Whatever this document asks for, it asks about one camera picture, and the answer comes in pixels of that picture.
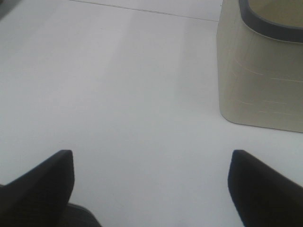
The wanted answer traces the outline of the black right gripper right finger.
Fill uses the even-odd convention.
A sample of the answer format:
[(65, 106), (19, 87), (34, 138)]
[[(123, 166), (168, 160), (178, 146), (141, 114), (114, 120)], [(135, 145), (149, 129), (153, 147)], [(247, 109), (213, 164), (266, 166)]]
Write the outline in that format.
[(301, 227), (303, 188), (245, 150), (234, 150), (228, 189), (246, 227)]

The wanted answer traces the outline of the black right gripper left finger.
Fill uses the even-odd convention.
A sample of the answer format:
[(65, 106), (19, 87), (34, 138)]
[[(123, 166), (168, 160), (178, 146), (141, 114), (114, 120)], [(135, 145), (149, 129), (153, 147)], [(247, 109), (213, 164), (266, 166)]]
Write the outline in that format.
[(60, 150), (0, 187), (2, 227), (99, 227), (87, 208), (70, 203), (74, 188), (71, 150)]

